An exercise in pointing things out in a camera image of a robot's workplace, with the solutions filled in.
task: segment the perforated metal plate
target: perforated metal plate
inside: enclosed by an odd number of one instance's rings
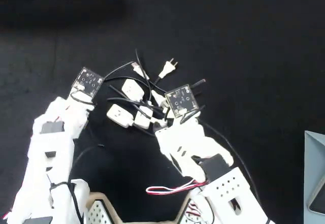
[[[106,208],[100,200],[96,200],[88,211],[87,224],[113,224]]]

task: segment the black cable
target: black cable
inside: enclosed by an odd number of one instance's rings
[[[149,83],[150,83],[153,87],[159,89],[161,92],[163,92],[163,93],[166,93],[166,92],[167,92],[166,90],[164,90],[164,89],[158,87],[157,85],[155,85],[155,84],[154,84],[153,82],[151,82],[150,80],[149,80]]]
[[[107,98],[106,99],[107,101],[125,101],[125,102],[129,102],[133,105],[138,105],[138,106],[145,106],[145,107],[148,107],[150,109],[155,109],[155,110],[159,110],[159,111],[162,111],[163,109],[159,106],[151,106],[151,105],[148,105],[146,103],[141,103],[141,102],[137,102],[137,101],[132,101],[130,99],[126,99],[126,98],[118,98],[118,97],[113,97],[113,98]]]
[[[109,76],[111,76],[113,73],[117,72],[118,70],[120,70],[120,69],[122,69],[122,68],[124,68],[124,67],[126,67],[127,65],[130,65],[130,64],[132,64],[132,63],[133,63],[133,61],[130,61],[130,62],[128,62],[128,63],[125,63],[125,64],[119,66],[118,68],[115,68],[113,71],[111,71],[109,74],[107,74],[107,75],[104,77],[104,80],[106,80],[106,79],[107,79]]]
[[[233,151],[233,153],[236,155],[236,157],[239,159],[239,161],[241,162],[242,166],[244,167],[246,174],[250,180],[250,183],[252,185],[253,191],[255,193],[255,197],[259,203],[259,205],[261,205],[261,200],[259,198],[258,192],[257,192],[257,188],[255,185],[255,182],[252,178],[252,176],[250,175],[250,172],[245,164],[245,162],[243,161],[243,159],[240,157],[240,155],[238,154],[238,152],[235,150],[235,148],[232,146],[232,144],[229,142],[229,140],[222,134],[220,133],[218,130],[216,130],[215,128],[213,128],[212,126],[208,125],[206,122],[202,121],[201,119],[198,119],[198,121],[205,127],[207,127],[208,129],[210,129],[211,131],[213,131],[216,135],[220,136],[221,138],[223,138],[223,140],[225,140],[225,142],[227,143],[227,145],[229,146],[229,148]]]
[[[144,70],[143,70],[142,64],[141,64],[140,59],[139,59],[139,56],[138,56],[138,50],[137,50],[137,49],[136,49],[136,56],[137,56],[137,60],[138,60],[138,63],[139,63],[139,66],[140,66],[141,72],[142,72],[142,74],[143,74],[143,77],[144,77],[145,80],[147,81],[148,87],[149,87],[149,89],[150,89],[149,100],[151,100],[152,93],[151,93],[151,87],[150,87],[149,79],[147,78],[146,73],[145,73]]]
[[[82,219],[82,216],[81,216],[80,211],[79,211],[78,202],[77,202],[77,198],[76,198],[75,192],[73,191],[72,186],[69,186],[68,185],[68,189],[69,189],[69,191],[71,193],[71,197],[72,197],[72,200],[73,200],[73,204],[75,206],[76,213],[77,213],[78,219],[80,221],[80,224],[83,224],[83,219]]]
[[[193,88],[195,88],[195,87],[201,85],[202,83],[205,83],[206,81],[207,81],[207,80],[206,80],[205,78],[203,78],[203,79],[199,80],[198,82],[192,84],[192,85],[190,86],[190,88],[193,89]]]
[[[134,77],[129,77],[129,76],[118,76],[118,77],[114,77],[114,78],[107,78],[107,79],[105,79],[104,82],[108,82],[108,81],[111,81],[111,80],[119,80],[119,79],[132,79],[132,80],[135,80],[138,83],[141,83],[143,86],[146,86],[147,88],[149,88],[148,84],[146,84],[142,80],[140,80],[138,78],[134,78]]]
[[[82,101],[82,100],[80,100],[80,99],[74,97],[73,94],[75,94],[75,93],[78,92],[78,91],[79,91],[79,90],[72,92],[72,93],[70,94],[71,98],[73,98],[75,101],[78,101],[78,102],[83,103],[83,104],[86,104],[86,105],[91,105],[91,106],[94,105],[94,104],[91,103],[91,102]]]
[[[205,108],[205,105],[202,105],[200,108],[198,108],[197,110],[193,111],[189,116],[186,117],[186,114],[183,115],[181,121],[179,122],[180,124],[185,123],[186,121],[188,121],[190,118],[192,118],[195,114],[197,114],[198,112],[202,111]]]
[[[100,147],[100,148],[104,148],[105,146],[103,144],[98,144],[98,145],[93,145],[93,146],[89,146],[88,148],[84,149],[79,155],[78,157],[76,158],[76,160],[74,161],[74,163],[72,164],[72,167],[71,167],[71,170],[70,170],[70,173],[69,173],[69,177],[68,177],[68,183],[71,182],[71,173],[74,169],[74,167],[76,166],[76,164],[78,163],[78,161],[81,159],[82,156],[85,155],[85,153],[97,148],[97,147]]]
[[[160,81],[160,77],[157,77],[156,81],[153,83],[154,85],[157,85],[157,83]]]
[[[125,99],[128,99],[122,92],[120,92],[117,88],[115,88],[113,85],[109,85],[109,87],[114,90],[115,92],[117,92],[119,95],[121,95],[122,97],[124,97]],[[136,106],[135,104],[132,104],[133,107],[138,110],[142,115],[144,115],[145,117],[147,117],[148,119],[151,119],[150,116],[148,116],[143,110],[141,110],[138,106]]]
[[[168,113],[169,113],[170,110],[171,110],[171,108],[168,107],[168,109],[167,109],[167,111],[166,111],[166,113],[165,113],[165,115],[164,115],[164,121],[167,120],[167,116],[168,116]]]
[[[148,132],[147,130],[144,130],[142,127],[139,127],[139,126],[136,125],[136,124],[133,124],[133,126],[134,126],[136,129],[140,130],[141,132],[145,133],[146,135],[149,135],[149,136],[151,136],[151,137],[156,137],[155,134],[152,134],[152,133]]]

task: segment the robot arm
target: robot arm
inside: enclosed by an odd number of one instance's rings
[[[162,154],[182,176],[197,182],[208,182],[190,193],[203,221],[209,224],[273,223],[256,200],[240,169],[231,168],[234,163],[231,154],[214,139],[205,136],[198,116],[199,113],[184,124],[175,119],[171,127],[155,134]],[[186,213],[191,213],[191,209],[185,211],[181,219],[188,218]]]
[[[89,111],[94,109],[92,98],[102,81],[99,75],[83,68],[69,97],[66,100],[57,97],[35,119],[24,180],[8,215],[8,224],[34,223],[34,220],[51,224],[83,223],[81,216],[86,212],[90,190],[84,180],[70,180],[73,139],[86,126]]]

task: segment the hole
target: hole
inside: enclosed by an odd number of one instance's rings
[[[240,215],[242,212],[242,207],[240,206],[239,202],[236,200],[236,198],[233,198],[228,202],[230,206],[232,207],[234,213],[236,215]]]

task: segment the table surface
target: table surface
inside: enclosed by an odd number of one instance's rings
[[[207,79],[198,97],[202,118],[239,151],[267,215],[303,223],[304,130],[325,133],[324,1],[1,3],[0,211],[21,186],[33,119],[68,95],[83,66],[105,75],[134,60],[138,48],[152,78],[167,59],[179,62],[160,83],[166,90]],[[108,107],[99,103],[76,143],[76,154],[97,142],[106,151],[90,152],[74,176],[104,192],[124,221],[174,219],[184,194],[148,196],[145,188],[184,179],[155,139],[109,121]]]

